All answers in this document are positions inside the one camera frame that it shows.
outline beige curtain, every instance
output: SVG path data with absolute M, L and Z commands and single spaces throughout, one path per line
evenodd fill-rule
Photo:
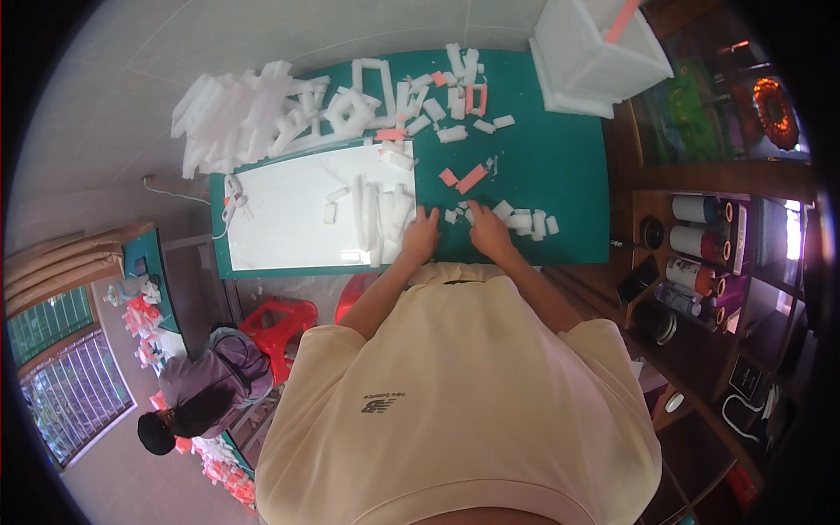
M 123 274 L 123 244 L 153 228 L 132 224 L 82 237 L 69 234 L 19 252 L 4 261 L 6 317 L 54 295 L 109 276 Z

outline person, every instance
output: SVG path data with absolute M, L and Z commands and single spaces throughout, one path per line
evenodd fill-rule
M 269 525 L 629 525 L 650 502 L 662 457 L 617 326 L 468 205 L 496 265 L 425 265 L 440 213 L 418 206 L 393 264 L 304 333 L 256 469 Z
M 175 448 L 176 436 L 217 437 L 237 409 L 268 395 L 274 376 L 268 356 L 251 338 L 222 326 L 194 362 L 185 355 L 167 360 L 158 383 L 169 408 L 140 416 L 137 435 L 152 454 L 163 455 Z

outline hand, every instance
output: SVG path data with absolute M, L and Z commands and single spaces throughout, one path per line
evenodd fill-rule
M 479 206 L 476 201 L 467 201 L 472 211 L 475 224 L 470 228 L 470 240 L 482 254 L 490 257 L 501 266 L 512 257 L 519 256 L 513 247 L 507 226 L 487 206 Z
M 432 208 L 432 212 L 426 217 L 426 207 L 418 206 L 417 219 L 408 225 L 402 235 L 400 256 L 412 261 L 417 267 L 431 259 L 440 239 L 439 219 L 440 210 L 437 208 Z

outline red plastic stool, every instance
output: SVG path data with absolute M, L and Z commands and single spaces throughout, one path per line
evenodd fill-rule
M 335 308 L 335 323 L 338 324 L 344 314 L 362 297 L 365 290 L 370 288 L 373 281 L 379 277 L 379 274 L 356 274 L 350 277 L 344 291 L 339 297 L 339 305 Z
M 263 328 L 263 312 L 281 312 L 286 316 L 272 327 Z M 295 334 L 304 332 L 315 325 L 318 308 L 309 301 L 284 302 L 277 297 L 268 297 L 259 308 L 239 325 L 239 329 L 250 337 L 260 352 L 271 357 L 271 373 L 274 374 L 275 386 L 289 379 L 289 365 L 294 363 L 286 357 L 286 344 Z

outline pink foam strip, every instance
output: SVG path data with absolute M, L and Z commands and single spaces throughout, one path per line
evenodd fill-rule
M 618 12 L 616 21 L 610 27 L 606 37 L 604 37 L 605 42 L 608 44 L 615 44 L 618 41 L 618 37 L 620 37 L 624 32 L 624 28 L 627 27 L 627 23 L 630 22 L 630 18 L 633 17 L 634 13 L 636 13 L 636 9 L 638 9 L 638 5 L 640 3 L 642 3 L 642 0 L 627 0 L 624 3 L 622 10 Z
M 443 84 L 446 83 L 446 77 L 440 71 L 435 71 L 432 73 L 432 79 L 434 80 L 434 85 L 437 87 L 441 87 Z
M 373 140 L 402 140 L 405 138 L 405 129 L 378 129 Z
M 478 116 L 484 117 L 484 111 L 487 109 L 487 82 L 481 84 L 481 106 L 478 110 Z
M 467 174 L 466 177 L 461 179 L 461 182 L 455 185 L 455 189 L 461 192 L 461 195 L 464 195 L 468 192 L 473 186 L 478 184 L 478 181 L 484 178 L 487 175 L 487 170 L 481 164 L 476 166 L 472 169 L 470 173 Z
M 446 183 L 446 186 L 454 186 L 459 182 L 458 177 L 449 168 L 441 171 L 439 177 Z
M 472 109 L 472 84 L 467 84 L 467 98 L 464 101 L 464 114 L 469 115 Z

